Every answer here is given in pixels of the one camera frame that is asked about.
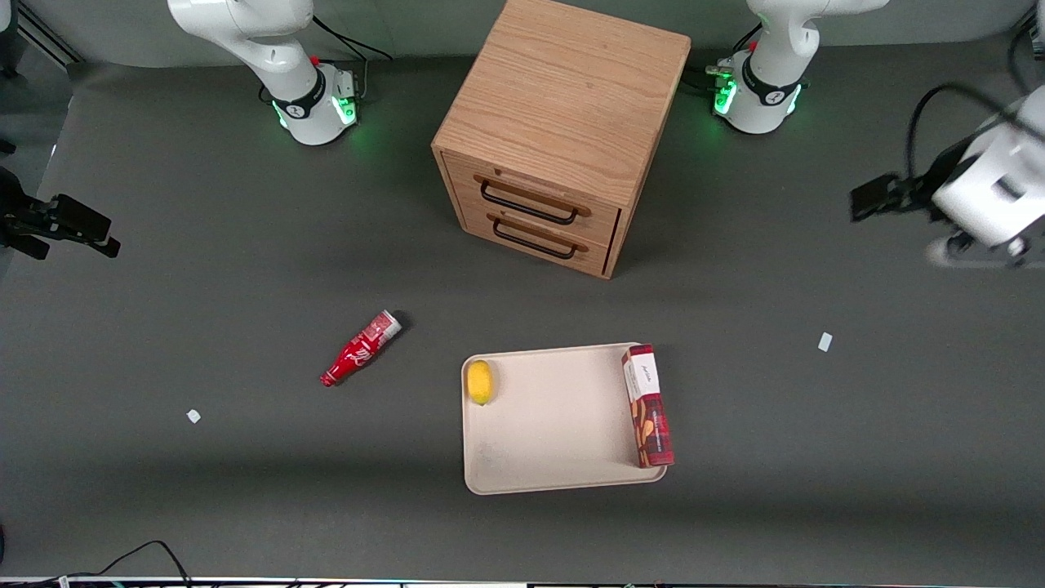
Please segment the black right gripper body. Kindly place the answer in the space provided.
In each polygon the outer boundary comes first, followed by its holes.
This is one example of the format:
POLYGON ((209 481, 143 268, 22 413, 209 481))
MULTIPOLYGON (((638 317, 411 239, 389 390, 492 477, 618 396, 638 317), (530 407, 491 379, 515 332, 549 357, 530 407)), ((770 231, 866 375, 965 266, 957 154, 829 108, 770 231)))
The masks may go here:
POLYGON ((50 245, 38 238, 45 234, 53 220, 50 209, 53 201, 30 197, 21 182, 6 168, 1 167, 1 242, 26 256, 42 261, 48 256, 50 245))

